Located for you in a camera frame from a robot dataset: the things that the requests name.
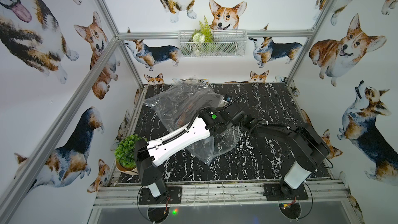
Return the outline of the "clear plastic vacuum bag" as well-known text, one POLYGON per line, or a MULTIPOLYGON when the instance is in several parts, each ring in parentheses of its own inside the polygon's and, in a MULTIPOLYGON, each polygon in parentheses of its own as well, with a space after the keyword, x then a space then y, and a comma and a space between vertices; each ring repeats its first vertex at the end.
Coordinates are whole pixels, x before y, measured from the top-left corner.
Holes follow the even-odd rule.
MULTIPOLYGON (((144 100, 144 105, 156 112, 169 132, 188 124, 194 114, 206 107, 222 107, 231 101, 230 96, 215 93, 210 86, 198 80, 176 80, 175 85, 144 100)), ((239 140, 238 128, 217 137, 209 137, 189 145, 195 157, 209 165, 217 156, 231 151, 239 140)))

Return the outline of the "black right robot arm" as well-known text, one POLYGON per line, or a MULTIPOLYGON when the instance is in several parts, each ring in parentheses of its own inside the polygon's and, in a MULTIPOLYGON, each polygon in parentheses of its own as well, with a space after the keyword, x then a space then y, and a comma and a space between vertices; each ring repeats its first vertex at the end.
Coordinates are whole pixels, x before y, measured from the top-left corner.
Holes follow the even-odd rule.
POLYGON ((293 196, 331 152, 326 142, 307 123, 286 125, 248 117, 240 127, 247 135, 276 138, 290 146, 295 162, 280 182, 281 195, 286 198, 293 196))

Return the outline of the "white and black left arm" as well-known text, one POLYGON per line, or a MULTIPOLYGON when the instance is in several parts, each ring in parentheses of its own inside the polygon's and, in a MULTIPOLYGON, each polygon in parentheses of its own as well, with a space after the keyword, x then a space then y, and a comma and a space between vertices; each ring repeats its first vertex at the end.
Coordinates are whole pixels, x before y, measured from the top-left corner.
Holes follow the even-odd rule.
POLYGON ((247 95, 239 94, 223 107, 202 107, 183 127, 161 138, 146 142, 135 142, 134 159, 141 185, 156 199, 167 196, 160 166, 171 156, 186 147, 209 137, 225 138, 228 134, 239 134, 237 128, 246 114, 239 100, 247 95))

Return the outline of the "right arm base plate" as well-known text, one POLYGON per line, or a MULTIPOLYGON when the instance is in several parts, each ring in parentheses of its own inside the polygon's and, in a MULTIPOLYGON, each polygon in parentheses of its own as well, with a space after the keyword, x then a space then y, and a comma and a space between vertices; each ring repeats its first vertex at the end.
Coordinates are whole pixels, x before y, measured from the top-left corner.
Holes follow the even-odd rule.
POLYGON ((303 184, 297 189, 290 188, 287 184, 264 184, 263 195, 267 201, 293 201, 293 200, 308 200, 309 196, 303 184))

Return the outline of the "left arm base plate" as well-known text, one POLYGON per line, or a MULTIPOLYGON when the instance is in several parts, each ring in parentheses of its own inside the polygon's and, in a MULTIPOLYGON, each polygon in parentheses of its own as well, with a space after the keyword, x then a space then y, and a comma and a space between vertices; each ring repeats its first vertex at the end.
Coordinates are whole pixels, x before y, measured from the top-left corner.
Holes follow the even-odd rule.
POLYGON ((139 205, 157 205, 157 204, 180 204, 182 197, 182 187, 168 187, 167 191, 154 197, 148 188, 143 188, 138 195, 139 205))

